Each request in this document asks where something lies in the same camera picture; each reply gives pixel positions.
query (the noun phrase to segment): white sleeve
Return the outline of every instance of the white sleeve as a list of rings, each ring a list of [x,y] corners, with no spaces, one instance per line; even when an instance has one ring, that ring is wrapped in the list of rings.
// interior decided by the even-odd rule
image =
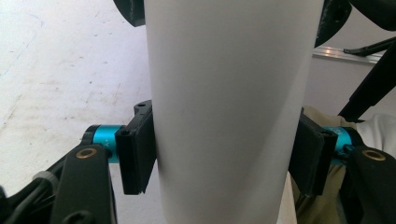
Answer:
[[[396,158],[396,118],[375,114],[371,119],[357,123],[357,131],[367,147],[387,152]]]

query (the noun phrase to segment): khaki fabric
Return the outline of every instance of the khaki fabric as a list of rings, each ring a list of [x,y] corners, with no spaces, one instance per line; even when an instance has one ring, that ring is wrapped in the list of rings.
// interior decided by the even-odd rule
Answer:
[[[323,114],[312,106],[304,106],[304,114],[319,126],[351,127],[356,124],[345,121],[340,116]],[[301,197],[297,185],[292,181],[294,201],[296,203],[297,222],[299,224],[339,224],[336,209],[336,197],[341,188],[346,169],[345,166],[331,165],[327,175],[323,195],[316,197]]]

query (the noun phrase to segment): white tube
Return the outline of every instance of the white tube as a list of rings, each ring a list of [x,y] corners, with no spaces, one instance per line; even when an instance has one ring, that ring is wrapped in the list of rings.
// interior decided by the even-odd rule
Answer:
[[[169,224],[276,223],[321,6],[145,1]]]

